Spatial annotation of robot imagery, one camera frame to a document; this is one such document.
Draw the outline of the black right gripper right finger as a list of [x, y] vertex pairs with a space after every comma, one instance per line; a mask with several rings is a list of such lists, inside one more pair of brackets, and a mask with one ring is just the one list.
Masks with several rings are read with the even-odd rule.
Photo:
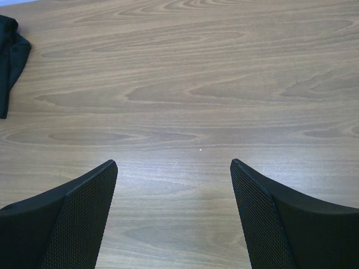
[[358, 268], [358, 209], [313, 198], [239, 159], [230, 166], [252, 268]]

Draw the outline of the black t-shirt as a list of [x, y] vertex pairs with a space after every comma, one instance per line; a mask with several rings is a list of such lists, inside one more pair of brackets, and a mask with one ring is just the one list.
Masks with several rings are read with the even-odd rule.
[[1, 16], [1, 118], [7, 118], [10, 91], [22, 74], [31, 44], [18, 33], [18, 22]]

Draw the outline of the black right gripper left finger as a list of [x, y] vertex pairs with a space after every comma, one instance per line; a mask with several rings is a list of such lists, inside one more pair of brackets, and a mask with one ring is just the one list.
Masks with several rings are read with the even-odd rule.
[[1, 208], [1, 268], [95, 268], [117, 174], [108, 160]]

